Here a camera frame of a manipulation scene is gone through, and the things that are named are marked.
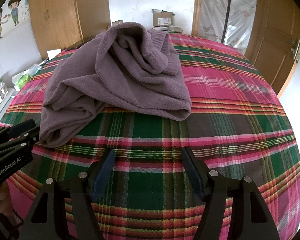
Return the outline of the person's left hand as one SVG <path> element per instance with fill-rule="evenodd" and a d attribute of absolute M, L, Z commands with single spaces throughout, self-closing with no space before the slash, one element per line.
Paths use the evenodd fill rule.
<path fill-rule="evenodd" d="M 5 216 L 10 216 L 13 212 L 12 200 L 10 195 L 10 188 L 5 181 L 0 186 L 0 213 Z"/>

